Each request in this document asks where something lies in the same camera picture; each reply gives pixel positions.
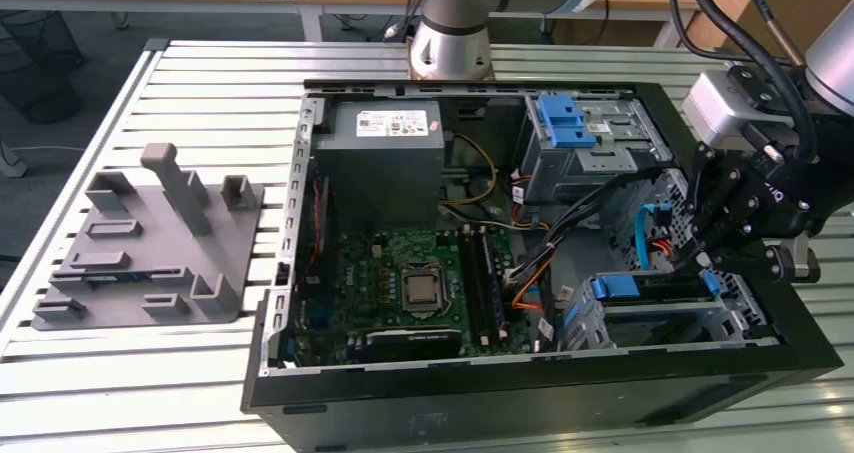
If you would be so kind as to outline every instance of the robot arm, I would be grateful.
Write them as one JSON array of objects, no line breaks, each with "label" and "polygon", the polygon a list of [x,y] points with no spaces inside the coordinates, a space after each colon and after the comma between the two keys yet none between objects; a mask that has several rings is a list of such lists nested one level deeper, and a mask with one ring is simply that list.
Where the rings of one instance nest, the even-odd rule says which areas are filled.
[{"label": "robot arm", "polygon": [[[854,202],[854,6],[828,28],[804,65],[768,3],[754,1],[796,67],[784,70],[713,0],[698,0],[757,66],[706,72],[684,103],[701,142],[692,165],[684,165],[692,177],[693,240],[680,251],[677,270],[694,272],[714,264],[776,281],[816,282],[820,268],[809,238]],[[548,14],[580,2],[425,0],[410,49],[414,75],[429,80],[489,77],[489,13]],[[782,241],[745,253],[757,239]]]},{"label": "robot arm", "polygon": [[[692,165],[694,240],[678,267],[714,264],[774,281],[817,282],[809,248],[831,215],[854,202],[854,2],[790,75],[816,130],[816,158],[789,154],[800,138],[778,89],[764,71],[737,65],[708,72],[684,108],[701,136]],[[742,247],[781,239],[764,252]]]},{"label": "robot arm", "polygon": [[422,79],[476,80],[490,73],[486,21],[493,11],[570,10],[581,0],[425,0],[424,20],[410,50],[410,63]]}]

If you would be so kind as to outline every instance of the gray carpet floor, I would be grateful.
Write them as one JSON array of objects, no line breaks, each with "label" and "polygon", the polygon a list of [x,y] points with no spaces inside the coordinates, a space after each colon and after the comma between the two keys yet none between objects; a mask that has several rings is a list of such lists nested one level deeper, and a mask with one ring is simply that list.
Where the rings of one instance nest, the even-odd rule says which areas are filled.
[{"label": "gray carpet floor", "polygon": [[[11,148],[53,145],[85,148],[89,145],[149,38],[303,39],[295,15],[134,13],[127,30],[114,28],[107,13],[67,12],[65,16],[87,58],[85,66],[71,74],[83,109],[61,123],[35,125],[0,100],[0,138]],[[370,16],[354,22],[354,30],[342,31],[338,20],[325,16],[325,38],[329,41],[366,41],[371,37],[377,41],[387,19],[387,16]],[[540,43],[538,24],[537,20],[493,20],[493,42]],[[0,177],[0,255],[21,256],[69,180],[81,153],[69,150],[18,153],[30,171],[23,178]],[[0,287],[9,281],[14,268],[14,264],[0,262]]]}]

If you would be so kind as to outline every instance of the ram slot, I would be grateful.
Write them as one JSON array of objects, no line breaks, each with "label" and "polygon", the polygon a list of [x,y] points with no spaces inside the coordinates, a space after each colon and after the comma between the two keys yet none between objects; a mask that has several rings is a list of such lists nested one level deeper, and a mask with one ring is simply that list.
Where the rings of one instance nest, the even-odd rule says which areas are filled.
[{"label": "ram slot", "polygon": [[481,250],[484,254],[484,262],[485,262],[485,282],[486,282],[486,293],[488,293],[488,301],[490,304],[490,309],[493,311],[497,334],[501,339],[508,338],[508,320],[505,319],[505,305],[502,302],[502,284],[498,278],[498,273],[496,272],[496,263],[494,263],[494,250],[493,244],[490,243],[490,235],[488,235],[484,231],[481,232]]},{"label": "ram slot", "polygon": [[498,341],[498,325],[488,291],[488,263],[481,233],[464,231],[458,235],[458,245],[473,341],[489,346],[490,342]]}]

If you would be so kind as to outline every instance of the wastebasket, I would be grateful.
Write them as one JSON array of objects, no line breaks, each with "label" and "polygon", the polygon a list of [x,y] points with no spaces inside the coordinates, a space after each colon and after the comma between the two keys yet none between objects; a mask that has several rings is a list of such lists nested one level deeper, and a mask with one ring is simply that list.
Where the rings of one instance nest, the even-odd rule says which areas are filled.
[{"label": "wastebasket", "polygon": [[46,68],[66,73],[85,61],[59,11],[2,10],[0,26]]},{"label": "wastebasket", "polygon": [[54,123],[81,109],[65,74],[37,62],[14,38],[0,39],[0,95],[33,123]]}]

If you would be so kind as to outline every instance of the vertical post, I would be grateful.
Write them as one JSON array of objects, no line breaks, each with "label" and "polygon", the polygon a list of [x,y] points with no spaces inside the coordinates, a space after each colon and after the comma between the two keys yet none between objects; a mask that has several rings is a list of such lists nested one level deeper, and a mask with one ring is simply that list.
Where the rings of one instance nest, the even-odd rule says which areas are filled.
[{"label": "vertical post", "polygon": [[199,200],[187,184],[187,177],[175,162],[178,149],[173,143],[149,143],[143,150],[141,163],[143,168],[154,171],[163,185],[166,195],[175,212],[185,220],[193,236],[206,236],[211,233],[211,222],[205,216]]},{"label": "vertical post", "polygon": [[323,5],[299,5],[299,16],[303,20],[303,34],[306,41],[323,41],[323,29],[321,28],[321,15]]},{"label": "vertical post", "polygon": [[[680,10],[680,17],[682,18],[682,24],[688,29],[692,24],[692,18],[694,18],[693,10]],[[673,22],[673,17],[668,19],[662,26],[658,36],[656,37],[654,48],[676,48],[680,46],[680,34],[677,33],[677,25]]]}]

